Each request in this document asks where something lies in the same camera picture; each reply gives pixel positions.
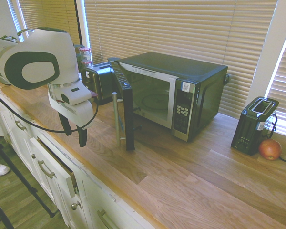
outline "butcher block counter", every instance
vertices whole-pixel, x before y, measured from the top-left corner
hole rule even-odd
[[[40,125],[62,130],[47,88],[0,91]],[[218,114],[191,142],[135,117],[135,150],[116,144],[113,104],[99,107],[87,145],[51,134],[156,229],[286,229],[286,163],[231,148],[238,120]],[[283,147],[286,137],[274,134]]]

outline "drawer handle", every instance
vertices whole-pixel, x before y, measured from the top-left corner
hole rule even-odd
[[[20,123],[20,121],[15,121],[15,123],[16,123],[16,126],[20,129],[20,130],[26,130],[27,128],[25,127],[25,126],[20,126],[19,125],[19,123]]]
[[[47,177],[53,179],[53,177],[55,176],[55,173],[54,173],[54,172],[48,173],[48,172],[42,167],[42,164],[44,164],[44,161],[38,161],[38,165],[39,165],[40,169],[43,171],[43,173],[44,173]]]
[[[112,226],[109,225],[109,223],[105,220],[105,218],[103,217],[103,215],[106,214],[105,210],[103,211],[97,211],[98,216],[100,217],[101,221],[103,222],[103,224],[106,226],[106,228],[108,229],[113,229]]]

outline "microwave label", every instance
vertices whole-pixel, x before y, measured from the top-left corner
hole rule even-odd
[[[151,77],[155,77],[157,75],[157,73],[150,72],[148,70],[144,70],[144,69],[141,69],[141,68],[135,68],[135,67],[133,67],[133,72],[139,73],[139,74],[142,74],[142,75],[151,76]]]
[[[190,92],[190,83],[187,83],[187,82],[182,82],[182,91],[184,92]]]

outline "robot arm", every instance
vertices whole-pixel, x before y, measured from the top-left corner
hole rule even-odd
[[[37,28],[19,44],[0,39],[0,77],[21,89],[35,89],[47,84],[49,101],[60,116],[67,135],[68,120],[77,125],[80,146],[86,144],[88,123],[93,108],[91,92],[79,80],[75,49],[63,30]]]

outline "black toaster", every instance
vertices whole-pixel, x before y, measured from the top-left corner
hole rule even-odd
[[[99,105],[112,101],[112,73],[110,62],[85,67],[82,71],[82,83],[98,94]]]
[[[259,144],[271,138],[272,134],[268,135],[271,128],[268,120],[272,118],[278,104],[274,99],[257,97],[246,106],[241,113],[231,146],[248,155],[257,153]],[[275,124],[272,125],[271,133],[275,130]]]

